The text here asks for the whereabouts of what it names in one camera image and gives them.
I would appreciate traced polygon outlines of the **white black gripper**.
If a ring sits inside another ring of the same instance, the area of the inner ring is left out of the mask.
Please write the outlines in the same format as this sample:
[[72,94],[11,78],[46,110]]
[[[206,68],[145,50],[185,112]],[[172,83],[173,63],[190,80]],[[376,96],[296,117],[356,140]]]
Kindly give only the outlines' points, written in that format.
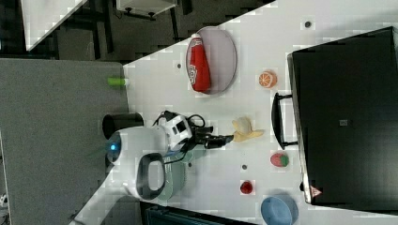
[[[176,112],[164,111],[158,117],[158,125],[165,130],[170,152],[191,151],[201,142],[197,135],[213,132],[213,127],[207,127],[204,118],[199,114],[186,117]],[[205,137],[204,147],[206,149],[220,148],[233,139],[233,135],[209,135]]]

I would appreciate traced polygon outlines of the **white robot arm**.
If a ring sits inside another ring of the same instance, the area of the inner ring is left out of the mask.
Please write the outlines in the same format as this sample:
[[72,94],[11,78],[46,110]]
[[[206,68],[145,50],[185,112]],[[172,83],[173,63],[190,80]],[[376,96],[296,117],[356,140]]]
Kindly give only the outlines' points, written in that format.
[[104,187],[114,195],[153,200],[165,184],[150,186],[150,167],[160,168],[161,178],[165,178],[166,158],[185,155],[197,145],[220,148],[233,139],[232,135],[215,136],[212,127],[197,125],[189,117],[170,111],[162,112],[150,127],[143,121],[133,127],[116,127],[107,138],[107,157],[113,168]]

